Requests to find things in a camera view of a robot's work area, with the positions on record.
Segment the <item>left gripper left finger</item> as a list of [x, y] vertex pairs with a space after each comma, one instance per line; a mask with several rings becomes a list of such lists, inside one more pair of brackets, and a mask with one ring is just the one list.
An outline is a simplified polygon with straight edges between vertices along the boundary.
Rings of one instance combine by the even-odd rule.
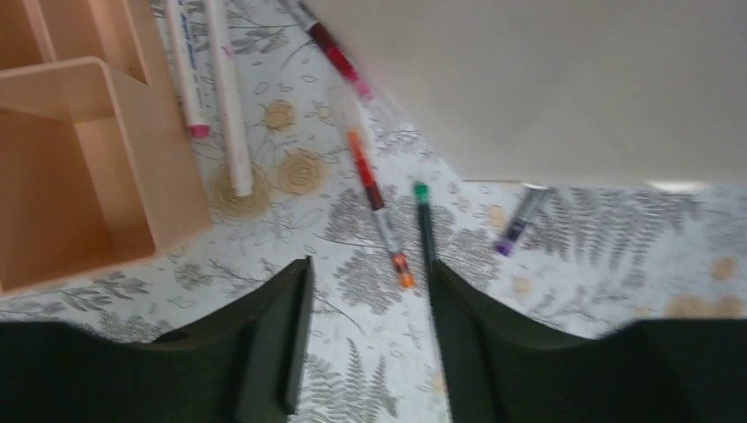
[[4, 422], [285, 422], [297, 410], [314, 266], [290, 263], [151, 343], [62, 322], [1, 326]]

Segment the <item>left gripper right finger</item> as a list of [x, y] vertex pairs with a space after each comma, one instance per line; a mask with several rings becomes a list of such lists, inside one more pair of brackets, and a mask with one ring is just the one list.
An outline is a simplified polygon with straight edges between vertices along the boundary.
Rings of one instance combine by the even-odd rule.
[[587, 339], [512, 310], [442, 262], [428, 277], [455, 422], [746, 419], [743, 320], [642, 320]]

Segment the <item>plain white marker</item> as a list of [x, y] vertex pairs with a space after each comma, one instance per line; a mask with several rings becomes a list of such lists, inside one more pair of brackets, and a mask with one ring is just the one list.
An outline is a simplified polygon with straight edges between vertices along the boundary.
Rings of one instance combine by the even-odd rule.
[[230, 183], [235, 196], [248, 197], [253, 193], [253, 174], [241, 109], [235, 54], [228, 32], [226, 3], [206, 0], [203, 4]]

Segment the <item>white three-drawer cabinet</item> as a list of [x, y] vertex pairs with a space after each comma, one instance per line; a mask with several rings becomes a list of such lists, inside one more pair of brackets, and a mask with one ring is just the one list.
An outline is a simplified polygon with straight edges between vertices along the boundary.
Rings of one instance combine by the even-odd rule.
[[743, 1], [312, 1], [468, 181], [742, 182]]

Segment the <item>pink capped white marker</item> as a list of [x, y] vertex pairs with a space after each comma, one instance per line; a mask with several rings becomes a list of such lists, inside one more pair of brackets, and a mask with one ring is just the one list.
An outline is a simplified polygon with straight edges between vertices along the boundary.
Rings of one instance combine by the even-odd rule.
[[192, 138], [207, 138], [211, 134], [211, 127], [203, 107], [203, 95], [199, 86], [196, 58], [192, 48], [189, 16], [185, 2], [182, 0], [166, 0], [164, 6], [178, 90], [187, 129]]

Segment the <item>blue pen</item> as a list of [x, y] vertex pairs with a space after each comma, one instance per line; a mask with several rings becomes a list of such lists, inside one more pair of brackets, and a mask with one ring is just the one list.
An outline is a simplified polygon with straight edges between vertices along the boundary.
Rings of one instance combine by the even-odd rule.
[[525, 185], [521, 201], [510, 216], [496, 243], [496, 250], [499, 254], [502, 256], [512, 254], [514, 246], [525, 229], [534, 220], [536, 214], [542, 209], [544, 202], [552, 191], [553, 189], [548, 187]]

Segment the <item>clear green pen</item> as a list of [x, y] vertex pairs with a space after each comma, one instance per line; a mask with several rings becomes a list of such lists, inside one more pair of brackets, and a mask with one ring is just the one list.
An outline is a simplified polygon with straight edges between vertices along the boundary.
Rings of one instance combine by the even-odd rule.
[[420, 181], [413, 185], [415, 203], [418, 212], [418, 228], [421, 237], [421, 249], [424, 256], [425, 272], [430, 273], [436, 260], [436, 243], [433, 232], [432, 209], [429, 187]]

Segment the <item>orange clear pen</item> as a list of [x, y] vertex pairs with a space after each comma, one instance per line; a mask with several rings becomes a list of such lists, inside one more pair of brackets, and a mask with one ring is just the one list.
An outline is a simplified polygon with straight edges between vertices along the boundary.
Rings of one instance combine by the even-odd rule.
[[407, 257], [394, 231], [388, 209], [366, 157], [363, 138], [356, 130], [345, 130], [343, 134], [351, 152], [354, 166], [359, 173], [359, 179], [366, 192], [372, 210], [373, 222], [381, 237], [382, 245], [388, 252], [393, 268], [398, 275], [400, 285], [403, 288], [413, 288], [416, 285], [415, 279], [410, 271]]

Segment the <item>floral table mat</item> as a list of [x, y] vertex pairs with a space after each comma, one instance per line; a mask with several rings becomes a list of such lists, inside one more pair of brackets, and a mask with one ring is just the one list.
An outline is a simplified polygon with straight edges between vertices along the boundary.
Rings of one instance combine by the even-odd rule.
[[[427, 295], [397, 283], [326, 101], [336, 73], [276, 1], [230, 1], [258, 163], [233, 200], [220, 134], [192, 146], [213, 229], [126, 271], [13, 295], [5, 321], [58, 320], [151, 341], [311, 256], [314, 316], [298, 422], [448, 422]], [[632, 320], [746, 314], [746, 188], [563, 188], [509, 258], [492, 251], [521, 189], [462, 182], [410, 126], [368, 125], [369, 157], [410, 265], [422, 272], [412, 183], [431, 190], [440, 257], [541, 323], [595, 338]]]

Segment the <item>peach plastic file organizer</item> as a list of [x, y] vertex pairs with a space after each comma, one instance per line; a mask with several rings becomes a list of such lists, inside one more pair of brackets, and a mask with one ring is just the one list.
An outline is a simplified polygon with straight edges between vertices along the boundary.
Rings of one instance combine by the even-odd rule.
[[142, 262], [210, 227], [150, 3], [2, 2], [2, 293]]

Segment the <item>red capped marker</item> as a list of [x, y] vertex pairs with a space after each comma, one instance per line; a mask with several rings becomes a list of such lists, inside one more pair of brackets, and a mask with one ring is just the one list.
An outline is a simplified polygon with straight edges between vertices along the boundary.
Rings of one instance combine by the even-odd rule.
[[299, 0], [284, 0], [280, 1], [280, 3], [299, 27], [317, 44], [331, 65], [337, 70], [342, 79], [353, 88], [358, 97], [363, 101], [372, 99], [373, 92], [370, 85], [344, 54], [334, 37], [305, 3]]

